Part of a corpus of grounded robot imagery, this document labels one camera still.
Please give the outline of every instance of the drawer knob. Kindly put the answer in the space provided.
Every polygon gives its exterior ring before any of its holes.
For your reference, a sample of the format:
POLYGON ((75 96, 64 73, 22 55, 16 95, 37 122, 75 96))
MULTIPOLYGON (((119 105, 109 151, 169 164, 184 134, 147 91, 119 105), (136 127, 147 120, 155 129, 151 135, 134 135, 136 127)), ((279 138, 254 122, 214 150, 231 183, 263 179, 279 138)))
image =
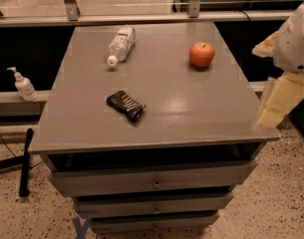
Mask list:
POLYGON ((160 214, 160 211, 157 208, 155 208, 154 211, 152 212, 152 214, 158 215, 158 214, 160 214))
POLYGON ((161 184, 158 181, 156 181, 152 187, 153 187, 153 189, 160 189, 161 184))

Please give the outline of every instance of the desk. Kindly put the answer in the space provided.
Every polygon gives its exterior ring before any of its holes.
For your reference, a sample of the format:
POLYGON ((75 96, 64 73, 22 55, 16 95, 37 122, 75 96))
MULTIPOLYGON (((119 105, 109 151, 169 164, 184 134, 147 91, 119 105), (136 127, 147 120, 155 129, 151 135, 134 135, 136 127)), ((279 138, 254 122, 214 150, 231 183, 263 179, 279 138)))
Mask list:
POLYGON ((213 23, 136 25, 124 63, 107 65, 120 26, 76 28, 29 151, 95 232, 205 226, 255 167, 276 129, 213 23), (205 70, 188 60, 205 40, 205 70), (137 123, 106 104, 118 90, 147 108, 137 123))

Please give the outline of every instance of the white pump bottle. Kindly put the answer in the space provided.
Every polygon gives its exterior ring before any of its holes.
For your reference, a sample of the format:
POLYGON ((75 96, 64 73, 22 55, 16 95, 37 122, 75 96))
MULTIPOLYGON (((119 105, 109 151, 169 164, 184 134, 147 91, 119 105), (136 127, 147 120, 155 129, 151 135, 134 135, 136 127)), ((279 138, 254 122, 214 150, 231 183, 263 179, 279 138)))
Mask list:
POLYGON ((25 101, 33 101, 38 97, 38 94, 29 79, 24 78, 19 72, 16 71, 15 67, 8 68, 7 70, 14 72, 14 77, 16 79, 15 87, 25 101))

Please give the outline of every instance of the terrazzo floor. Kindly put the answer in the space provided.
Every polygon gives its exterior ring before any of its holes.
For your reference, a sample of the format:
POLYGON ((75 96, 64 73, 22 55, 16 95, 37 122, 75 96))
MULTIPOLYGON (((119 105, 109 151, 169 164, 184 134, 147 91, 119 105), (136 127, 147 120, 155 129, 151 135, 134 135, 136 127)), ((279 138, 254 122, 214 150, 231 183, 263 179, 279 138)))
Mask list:
MULTIPOLYGON (((0 133, 16 155, 23 154, 26 129, 33 125, 0 126, 0 133)), ((96 235, 104 239, 239 239, 304 238, 304 138, 289 119, 280 126, 281 138, 268 142, 258 154, 258 166, 242 185, 218 220, 207 228, 96 235)), ((0 159, 12 154, 0 139, 0 159)), ((31 166, 40 162, 32 156, 31 166)), ((0 172, 0 238, 76 238, 73 219, 78 215, 70 198, 49 182, 49 169, 41 163, 30 170, 30 195, 18 195, 20 169, 0 172)))

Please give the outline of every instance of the red apple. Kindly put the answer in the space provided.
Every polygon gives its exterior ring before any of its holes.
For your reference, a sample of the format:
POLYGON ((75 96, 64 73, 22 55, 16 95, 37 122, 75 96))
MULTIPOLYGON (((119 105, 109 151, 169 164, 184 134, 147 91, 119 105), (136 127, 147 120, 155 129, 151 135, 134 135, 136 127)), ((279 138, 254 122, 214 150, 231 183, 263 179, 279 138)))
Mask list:
POLYGON ((193 44, 189 50, 190 62, 198 68, 209 66, 213 57, 214 49, 206 42, 197 42, 193 44))

